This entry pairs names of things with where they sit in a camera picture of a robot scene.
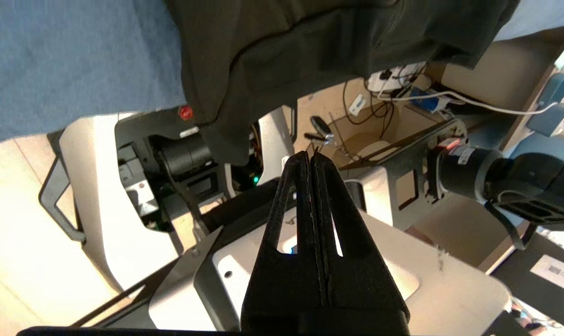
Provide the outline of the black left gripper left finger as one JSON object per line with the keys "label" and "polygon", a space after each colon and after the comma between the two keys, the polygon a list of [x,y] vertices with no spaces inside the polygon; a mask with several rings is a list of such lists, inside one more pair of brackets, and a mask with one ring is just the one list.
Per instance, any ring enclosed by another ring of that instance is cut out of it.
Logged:
{"label": "black left gripper left finger", "polygon": [[[289,157],[273,200],[241,309],[242,327],[297,327],[324,306],[321,238],[309,155]],[[296,202],[297,254],[278,249],[288,201]]]}

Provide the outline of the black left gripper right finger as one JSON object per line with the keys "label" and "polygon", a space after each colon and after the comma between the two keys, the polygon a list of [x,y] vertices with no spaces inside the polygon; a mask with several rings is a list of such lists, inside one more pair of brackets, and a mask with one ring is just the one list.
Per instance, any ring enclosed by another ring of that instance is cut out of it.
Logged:
{"label": "black left gripper right finger", "polygon": [[335,164],[312,158],[321,296],[342,327],[407,327],[410,312]]}

